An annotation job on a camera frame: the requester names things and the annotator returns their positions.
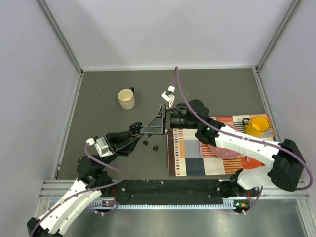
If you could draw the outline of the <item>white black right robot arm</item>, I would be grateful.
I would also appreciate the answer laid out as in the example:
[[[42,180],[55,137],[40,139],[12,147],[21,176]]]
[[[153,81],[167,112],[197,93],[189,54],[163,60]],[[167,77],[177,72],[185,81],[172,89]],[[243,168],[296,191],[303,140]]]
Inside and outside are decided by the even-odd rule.
[[[231,176],[230,188],[235,195],[269,185],[289,192],[299,190],[297,185],[306,162],[294,141],[266,141],[234,130],[210,118],[209,109],[198,99],[177,106],[167,109],[161,105],[159,113],[141,129],[141,134],[166,135],[172,129],[196,129],[195,137],[200,142],[262,163],[258,168],[240,169]]]

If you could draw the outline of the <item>glossy black gold-trim charging case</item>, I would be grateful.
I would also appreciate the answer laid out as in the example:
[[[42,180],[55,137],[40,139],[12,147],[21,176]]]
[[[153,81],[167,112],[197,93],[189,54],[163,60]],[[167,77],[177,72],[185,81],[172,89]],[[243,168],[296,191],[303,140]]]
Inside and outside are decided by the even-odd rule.
[[[129,127],[129,132],[131,136],[138,136],[141,133],[142,123],[136,122]]]

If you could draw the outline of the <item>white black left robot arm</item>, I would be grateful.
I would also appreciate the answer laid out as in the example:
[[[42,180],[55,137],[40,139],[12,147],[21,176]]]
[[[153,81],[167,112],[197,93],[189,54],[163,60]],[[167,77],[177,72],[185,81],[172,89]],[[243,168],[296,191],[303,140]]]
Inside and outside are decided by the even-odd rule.
[[[31,237],[62,237],[74,220],[100,196],[108,195],[113,186],[124,179],[113,181],[106,168],[119,174],[122,171],[110,165],[118,156],[129,156],[142,133],[137,128],[125,132],[108,133],[89,138],[85,142],[85,156],[77,165],[78,177],[67,192],[43,215],[27,222]]]

